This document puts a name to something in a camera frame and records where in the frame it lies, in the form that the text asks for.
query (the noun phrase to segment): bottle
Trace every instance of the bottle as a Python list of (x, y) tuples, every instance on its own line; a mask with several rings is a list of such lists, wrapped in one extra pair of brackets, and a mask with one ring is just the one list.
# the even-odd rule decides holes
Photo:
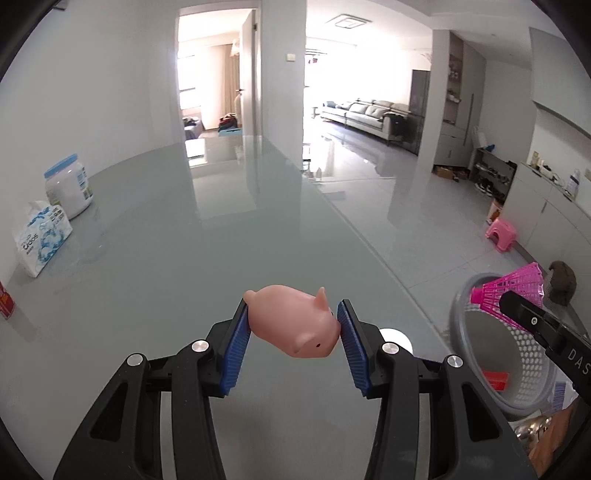
[(569, 182), (566, 185), (566, 193), (569, 194), (573, 200), (576, 198), (579, 192), (579, 179), (581, 178), (581, 172), (578, 168), (574, 169), (573, 174), (569, 178)]
[(51, 205), (60, 205), (68, 220), (82, 213), (92, 202), (92, 190), (84, 165), (73, 154), (44, 173), (45, 190)]
[(531, 158), (530, 158), (530, 162), (528, 163), (528, 165), (532, 168), (536, 168), (538, 166), (538, 162), (540, 161), (540, 154), (538, 152), (535, 152), (532, 154)]
[(7, 319), (12, 312), (14, 312), (14, 301), (0, 283), (0, 314)]

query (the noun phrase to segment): metal screw head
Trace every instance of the metal screw head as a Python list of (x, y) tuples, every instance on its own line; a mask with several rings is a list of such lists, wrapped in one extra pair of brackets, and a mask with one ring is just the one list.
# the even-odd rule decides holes
[(396, 343), (387, 342), (382, 345), (382, 350), (390, 355), (398, 353), (400, 351), (400, 347), (396, 345)]
[(127, 364), (130, 367), (137, 367), (138, 365), (141, 365), (143, 361), (144, 357), (141, 356), (139, 353), (134, 353), (133, 355), (127, 357)]
[(450, 355), (447, 357), (447, 363), (453, 368), (460, 368), (464, 364), (464, 360), (457, 355)]
[(204, 352), (209, 348), (209, 343), (207, 343), (205, 340), (197, 340), (191, 345), (191, 348), (193, 349), (193, 352)]

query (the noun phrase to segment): blue lid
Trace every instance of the blue lid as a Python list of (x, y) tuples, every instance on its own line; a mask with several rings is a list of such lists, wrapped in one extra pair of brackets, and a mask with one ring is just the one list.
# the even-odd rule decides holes
[(50, 168), (43, 174), (43, 176), (47, 180), (49, 177), (53, 177), (57, 172), (62, 171), (69, 165), (72, 165), (76, 160), (78, 160), (78, 154), (74, 153), (73, 155), (70, 155), (68, 158), (64, 158), (62, 161), (59, 161), (58, 163), (53, 165), (52, 168)]

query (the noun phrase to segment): blue gripper pad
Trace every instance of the blue gripper pad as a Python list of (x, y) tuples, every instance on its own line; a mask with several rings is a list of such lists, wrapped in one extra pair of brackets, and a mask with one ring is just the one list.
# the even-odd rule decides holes
[(220, 391), (223, 395), (228, 395), (230, 389), (236, 386), (250, 337), (251, 329), (248, 326), (248, 308), (246, 307), (240, 315), (236, 328), (234, 328), (232, 339), (223, 357), (222, 380), (220, 382)]
[(340, 323), (340, 339), (343, 342), (345, 354), (347, 355), (349, 369), (353, 376), (353, 383), (361, 390), (363, 396), (366, 397), (371, 386), (369, 383), (368, 358), (361, 346), (359, 336), (355, 331), (353, 321), (349, 316), (344, 302), (339, 303), (337, 320)]

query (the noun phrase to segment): pig ear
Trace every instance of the pig ear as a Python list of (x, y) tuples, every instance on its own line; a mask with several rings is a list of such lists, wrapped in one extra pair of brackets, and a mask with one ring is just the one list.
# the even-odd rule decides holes
[(314, 338), (314, 334), (311, 332), (302, 333), (298, 335), (294, 342), (294, 353), (299, 352), (302, 347)]
[(326, 292), (324, 287), (320, 287), (318, 293), (316, 294), (316, 298), (314, 299), (314, 305), (320, 308), (321, 310), (330, 310), (329, 301), (326, 300)]

